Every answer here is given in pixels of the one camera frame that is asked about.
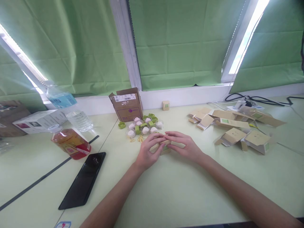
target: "green curtain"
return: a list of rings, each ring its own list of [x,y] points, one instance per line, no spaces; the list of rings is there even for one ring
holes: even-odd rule
[[[0,1],[0,23],[46,78],[75,96],[131,87],[109,0]]]
[[[0,104],[6,100],[21,101],[31,113],[46,110],[32,83],[0,46]]]
[[[218,85],[245,0],[129,0],[143,90]]]
[[[303,29],[303,0],[270,0],[230,93],[304,82]]]

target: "table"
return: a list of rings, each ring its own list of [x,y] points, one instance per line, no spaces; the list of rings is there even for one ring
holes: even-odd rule
[[[90,119],[93,121],[94,130],[82,135],[87,141],[99,135],[91,144],[92,153],[97,153],[118,118],[112,113],[90,116]],[[66,122],[64,128],[69,127],[70,123]],[[40,133],[9,139],[15,147],[0,156],[1,205],[69,158],[50,141],[51,137],[51,133]],[[77,163],[82,166],[85,159],[70,160],[65,165]],[[75,178],[68,172],[60,172],[59,168],[0,211],[0,227],[41,227],[42,224],[54,227],[63,212],[58,210],[58,206],[67,192],[62,190],[61,186],[71,185],[70,182],[62,182],[63,177],[72,181]]]
[[[303,115],[303,101],[295,100],[294,108]],[[209,105],[171,107],[145,110],[164,120],[165,130],[181,131],[190,135],[197,145],[226,169],[252,185],[265,196],[296,217],[304,216],[304,156],[276,144],[265,156],[240,145],[215,146],[214,142],[227,130],[210,126],[205,132],[187,121],[189,111]],[[288,124],[273,128],[262,123],[263,130],[275,132],[282,138],[282,132],[294,126],[294,132],[284,134],[284,142],[292,141],[295,148],[303,147],[304,122],[291,108],[264,105],[265,111],[274,117],[289,117]],[[140,143],[129,142],[125,131],[114,127],[101,148],[107,156],[100,170],[90,198],[85,206],[67,209],[59,221],[71,221],[72,227],[79,227],[95,206],[106,196],[123,176],[138,154]],[[72,170],[67,164],[62,170]],[[71,176],[76,176],[80,165],[74,166]],[[199,166],[191,164],[175,152],[161,156],[159,161],[147,170],[130,193],[115,227],[186,227],[248,221],[228,194]]]

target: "bottle cap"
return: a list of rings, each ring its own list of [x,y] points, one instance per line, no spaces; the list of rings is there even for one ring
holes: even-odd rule
[[[55,125],[50,126],[50,127],[48,128],[48,130],[49,130],[50,132],[52,132],[52,133],[59,132],[59,131],[61,131],[62,129],[63,129],[63,127],[60,126],[59,124],[55,124]]]

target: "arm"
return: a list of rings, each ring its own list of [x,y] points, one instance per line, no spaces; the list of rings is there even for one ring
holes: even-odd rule
[[[184,148],[167,147],[204,168],[259,227],[304,227],[287,211],[204,154],[190,136],[176,131],[166,134],[166,139],[185,144]]]
[[[109,228],[115,225],[129,193],[141,174],[158,160],[164,143],[154,154],[150,152],[150,148],[165,140],[160,133],[151,134],[146,138],[141,144],[136,161],[106,197],[95,207],[80,228]]]

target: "smartphone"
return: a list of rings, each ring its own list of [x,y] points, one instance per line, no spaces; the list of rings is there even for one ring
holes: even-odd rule
[[[98,172],[106,153],[91,154],[86,159],[69,191],[59,206],[59,210],[83,206],[88,201]]]

